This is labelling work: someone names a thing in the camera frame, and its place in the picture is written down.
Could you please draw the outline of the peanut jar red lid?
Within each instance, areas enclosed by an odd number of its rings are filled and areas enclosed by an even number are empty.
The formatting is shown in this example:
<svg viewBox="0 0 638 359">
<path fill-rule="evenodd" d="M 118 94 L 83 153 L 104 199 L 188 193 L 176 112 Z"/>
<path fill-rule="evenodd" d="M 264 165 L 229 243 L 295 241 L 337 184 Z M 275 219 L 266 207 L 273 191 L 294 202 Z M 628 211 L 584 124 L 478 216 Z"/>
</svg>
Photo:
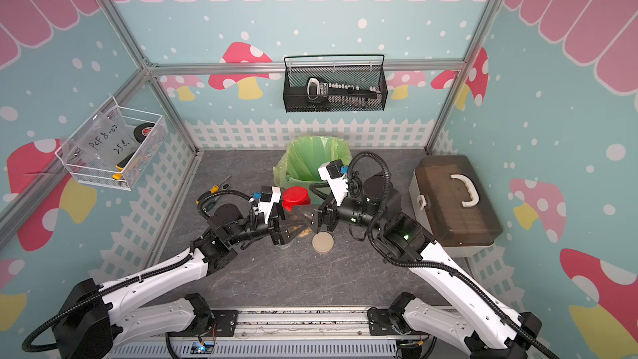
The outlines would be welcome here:
<svg viewBox="0 0 638 359">
<path fill-rule="evenodd" d="M 283 194 L 286 219 L 282 227 L 292 225 L 305 225 L 308 227 L 311 218 L 310 204 L 311 199 L 307 189 L 299 186 L 286 189 Z"/>
</svg>

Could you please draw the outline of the beige jar lid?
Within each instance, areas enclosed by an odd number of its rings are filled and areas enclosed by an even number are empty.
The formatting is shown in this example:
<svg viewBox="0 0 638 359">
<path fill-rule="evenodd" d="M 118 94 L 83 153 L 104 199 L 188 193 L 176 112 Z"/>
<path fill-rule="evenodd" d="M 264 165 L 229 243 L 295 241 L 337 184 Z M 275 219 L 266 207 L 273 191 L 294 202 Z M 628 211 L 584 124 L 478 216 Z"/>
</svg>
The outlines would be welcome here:
<svg viewBox="0 0 638 359">
<path fill-rule="evenodd" d="M 334 248 L 334 237 L 328 232 L 320 232 L 312 238 L 312 247 L 319 254 L 327 254 Z"/>
</svg>

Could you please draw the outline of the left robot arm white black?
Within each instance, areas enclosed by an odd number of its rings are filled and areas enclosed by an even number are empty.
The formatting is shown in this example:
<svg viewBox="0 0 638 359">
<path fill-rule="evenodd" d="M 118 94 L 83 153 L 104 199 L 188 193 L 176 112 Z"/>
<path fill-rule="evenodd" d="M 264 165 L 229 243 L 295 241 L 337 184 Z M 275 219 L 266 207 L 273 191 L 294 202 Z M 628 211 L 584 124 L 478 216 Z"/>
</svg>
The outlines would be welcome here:
<svg viewBox="0 0 638 359">
<path fill-rule="evenodd" d="M 26 336 L 23 352 L 102 358 L 142 324 L 133 314 L 148 302 L 219 271 L 255 241 L 269 237 L 274 245 L 289 244 L 314 218 L 305 206 L 285 210 L 282 192 L 271 186 L 252 195 L 232 189 L 205 192 L 197 211 L 209 227 L 187 249 L 121 279 L 80 282 L 58 314 Z"/>
</svg>

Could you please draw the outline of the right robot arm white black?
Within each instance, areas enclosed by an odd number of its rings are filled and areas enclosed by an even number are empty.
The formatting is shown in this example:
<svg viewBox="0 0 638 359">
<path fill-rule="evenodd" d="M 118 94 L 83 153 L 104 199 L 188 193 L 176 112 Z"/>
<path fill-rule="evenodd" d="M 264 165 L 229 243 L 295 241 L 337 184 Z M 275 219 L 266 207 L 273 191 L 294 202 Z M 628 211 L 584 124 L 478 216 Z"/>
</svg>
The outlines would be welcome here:
<svg viewBox="0 0 638 359">
<path fill-rule="evenodd" d="M 324 163 L 318 174 L 321 180 L 312 184 L 312 192 L 330 192 L 322 197 L 314 230 L 339 223 L 365 228 L 363 238 L 384 262 L 409 269 L 456 311 L 437 309 L 403 293 L 389 309 L 397 332 L 429 334 L 470 358 L 525 358 L 530 348 L 546 358 L 556 357 L 538 340 L 538 317 L 496 299 L 453 261 L 430 231 L 403 212 L 390 168 L 377 153 L 362 151 L 348 165 L 340 160 Z"/>
</svg>

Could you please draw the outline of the green trash bin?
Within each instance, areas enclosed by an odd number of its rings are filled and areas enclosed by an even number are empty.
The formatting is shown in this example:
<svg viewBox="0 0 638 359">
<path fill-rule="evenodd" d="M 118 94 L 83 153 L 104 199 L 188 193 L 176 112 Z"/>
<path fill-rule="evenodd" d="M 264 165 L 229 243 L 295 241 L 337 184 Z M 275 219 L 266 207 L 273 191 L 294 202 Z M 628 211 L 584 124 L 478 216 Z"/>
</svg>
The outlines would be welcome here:
<svg viewBox="0 0 638 359">
<path fill-rule="evenodd" d="M 303 188 L 307 189 L 309 194 L 311 193 L 311 191 L 310 191 L 310 185 L 311 184 L 313 184 L 313 183 L 318 184 L 318 183 L 322 182 L 321 180 L 315 181 L 315 180 L 295 179 L 292 176 L 287 176 L 286 178 L 287 178 L 286 179 L 286 183 L 284 184 L 285 188 L 291 188 L 291 187 L 299 186 L 299 187 L 303 187 Z M 327 193 L 329 193 L 329 187 L 317 187 L 317 191 L 321 191 L 322 194 L 327 194 Z"/>
</svg>

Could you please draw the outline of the green plastic bin liner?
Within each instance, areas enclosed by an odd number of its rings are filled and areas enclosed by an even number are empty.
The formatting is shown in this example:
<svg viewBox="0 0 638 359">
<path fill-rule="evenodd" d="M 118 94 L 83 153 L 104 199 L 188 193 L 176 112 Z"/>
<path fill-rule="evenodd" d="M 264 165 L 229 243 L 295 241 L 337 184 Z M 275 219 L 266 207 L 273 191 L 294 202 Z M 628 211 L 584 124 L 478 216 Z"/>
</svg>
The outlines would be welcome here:
<svg viewBox="0 0 638 359">
<path fill-rule="evenodd" d="M 284 188 L 286 177 L 298 180 L 321 180 L 318 169 L 324 163 L 342 160 L 348 165 L 352 160 L 350 146 L 344 139 L 333 136 L 303 136 L 293 140 L 284 156 L 273 170 L 273 183 Z"/>
</svg>

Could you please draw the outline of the yellow black screwdriver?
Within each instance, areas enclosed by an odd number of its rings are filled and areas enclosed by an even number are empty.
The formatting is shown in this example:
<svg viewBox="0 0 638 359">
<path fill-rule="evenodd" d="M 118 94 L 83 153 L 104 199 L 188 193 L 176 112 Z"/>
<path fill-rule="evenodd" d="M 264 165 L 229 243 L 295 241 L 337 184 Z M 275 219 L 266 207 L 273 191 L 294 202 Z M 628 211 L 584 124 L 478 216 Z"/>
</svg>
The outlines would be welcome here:
<svg viewBox="0 0 638 359">
<path fill-rule="evenodd" d="M 209 192 L 211 194 L 214 194 L 214 193 L 217 193 L 217 192 L 219 192 L 221 190 L 229 189 L 229 187 L 230 187 L 229 181 L 230 181 L 231 178 L 232 178 L 232 176 L 227 176 L 222 181 L 220 181 L 218 184 L 216 184 L 213 188 L 211 188 Z"/>
</svg>

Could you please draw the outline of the socket wrench set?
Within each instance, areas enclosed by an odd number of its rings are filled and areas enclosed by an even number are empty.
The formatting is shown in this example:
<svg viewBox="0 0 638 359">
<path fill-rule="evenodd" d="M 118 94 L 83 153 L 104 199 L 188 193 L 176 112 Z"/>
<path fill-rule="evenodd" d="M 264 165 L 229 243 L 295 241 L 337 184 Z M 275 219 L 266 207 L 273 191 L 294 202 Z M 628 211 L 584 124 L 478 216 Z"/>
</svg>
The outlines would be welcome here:
<svg viewBox="0 0 638 359">
<path fill-rule="evenodd" d="M 379 109 L 383 106 L 383 93 L 375 86 L 364 89 L 358 85 L 327 82 L 310 77 L 306 84 L 306 99 L 329 110 L 361 108 Z"/>
</svg>

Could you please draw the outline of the brown lidded tool box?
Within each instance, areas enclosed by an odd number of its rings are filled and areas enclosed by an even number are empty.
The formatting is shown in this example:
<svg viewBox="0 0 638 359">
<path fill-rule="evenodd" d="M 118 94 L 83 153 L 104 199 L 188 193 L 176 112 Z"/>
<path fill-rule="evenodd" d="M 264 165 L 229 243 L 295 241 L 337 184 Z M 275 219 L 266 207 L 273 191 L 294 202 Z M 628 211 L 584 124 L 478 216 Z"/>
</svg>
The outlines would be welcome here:
<svg viewBox="0 0 638 359">
<path fill-rule="evenodd" d="M 466 156 L 425 156 L 409 187 L 416 220 L 452 258 L 469 258 L 503 233 Z"/>
</svg>

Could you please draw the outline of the black tape roll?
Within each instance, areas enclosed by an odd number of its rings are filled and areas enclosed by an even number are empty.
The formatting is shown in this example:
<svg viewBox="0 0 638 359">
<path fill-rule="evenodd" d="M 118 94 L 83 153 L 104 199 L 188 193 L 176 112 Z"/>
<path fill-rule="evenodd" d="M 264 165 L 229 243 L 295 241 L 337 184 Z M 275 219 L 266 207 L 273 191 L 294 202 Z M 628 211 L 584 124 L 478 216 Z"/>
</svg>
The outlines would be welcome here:
<svg viewBox="0 0 638 359">
<path fill-rule="evenodd" d="M 155 125 L 156 124 L 152 122 L 145 122 L 136 126 L 134 129 L 134 138 L 136 139 L 136 141 L 138 143 L 142 143 L 146 139 L 146 137 L 151 134 L 151 131 L 153 131 Z"/>
</svg>

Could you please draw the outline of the yellow utility knife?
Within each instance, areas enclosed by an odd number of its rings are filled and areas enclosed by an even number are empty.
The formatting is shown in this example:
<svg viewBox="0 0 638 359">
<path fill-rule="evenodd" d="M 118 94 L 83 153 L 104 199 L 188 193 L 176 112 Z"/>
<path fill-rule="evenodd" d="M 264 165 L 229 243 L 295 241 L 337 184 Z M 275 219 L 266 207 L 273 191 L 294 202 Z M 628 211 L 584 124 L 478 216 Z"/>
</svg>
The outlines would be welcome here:
<svg viewBox="0 0 638 359">
<path fill-rule="evenodd" d="M 134 160 L 136 153 L 131 153 L 126 156 L 124 160 L 116 166 L 116 173 L 112 175 L 112 179 L 120 184 L 127 183 L 132 175 L 134 168 L 136 167 L 136 161 Z"/>
</svg>

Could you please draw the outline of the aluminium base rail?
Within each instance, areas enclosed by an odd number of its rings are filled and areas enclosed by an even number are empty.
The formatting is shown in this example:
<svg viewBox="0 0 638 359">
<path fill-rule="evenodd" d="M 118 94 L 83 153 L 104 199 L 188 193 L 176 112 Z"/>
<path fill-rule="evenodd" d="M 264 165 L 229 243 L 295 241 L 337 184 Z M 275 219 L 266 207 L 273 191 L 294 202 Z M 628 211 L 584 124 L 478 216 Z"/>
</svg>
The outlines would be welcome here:
<svg viewBox="0 0 638 359">
<path fill-rule="evenodd" d="M 215 328 L 118 343 L 110 358 L 421 358 L 442 346 L 462 357 L 476 336 L 450 307 L 411 303 L 395 316 L 377 307 L 217 309 Z"/>
</svg>

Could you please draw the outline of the clear wall bin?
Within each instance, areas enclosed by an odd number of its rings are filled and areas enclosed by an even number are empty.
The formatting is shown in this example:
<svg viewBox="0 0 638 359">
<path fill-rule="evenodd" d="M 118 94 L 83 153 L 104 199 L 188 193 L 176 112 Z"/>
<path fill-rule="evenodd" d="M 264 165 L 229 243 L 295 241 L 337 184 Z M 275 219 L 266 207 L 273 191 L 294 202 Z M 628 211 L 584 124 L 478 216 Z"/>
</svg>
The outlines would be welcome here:
<svg viewBox="0 0 638 359">
<path fill-rule="evenodd" d="M 142 143 L 134 138 L 134 129 L 145 122 L 155 123 Z M 158 113 L 121 106 L 109 97 L 71 137 L 56 149 L 55 156 L 71 177 L 80 184 L 131 191 L 143 176 L 164 140 L 168 127 Z M 116 166 L 136 153 L 136 167 L 127 183 L 112 179 Z"/>
</svg>

